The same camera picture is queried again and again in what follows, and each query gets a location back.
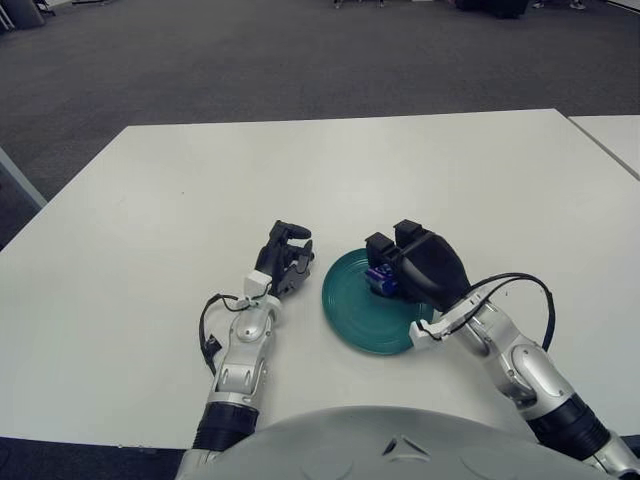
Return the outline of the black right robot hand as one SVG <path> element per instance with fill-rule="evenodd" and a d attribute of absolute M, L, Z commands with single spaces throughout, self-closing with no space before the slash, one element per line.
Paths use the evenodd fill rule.
<path fill-rule="evenodd" d="M 461 259 L 440 235 L 402 220 L 393 239 L 380 232 L 365 240 L 365 279 L 377 295 L 424 303 L 446 312 L 470 289 Z"/>

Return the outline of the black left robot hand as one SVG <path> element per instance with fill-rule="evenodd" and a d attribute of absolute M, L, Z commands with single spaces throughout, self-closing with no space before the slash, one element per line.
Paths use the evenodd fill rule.
<path fill-rule="evenodd" d="M 310 276 L 315 258 L 312 233 L 307 228 L 277 220 L 258 254 L 255 269 L 271 277 L 269 294 L 281 299 Z"/>

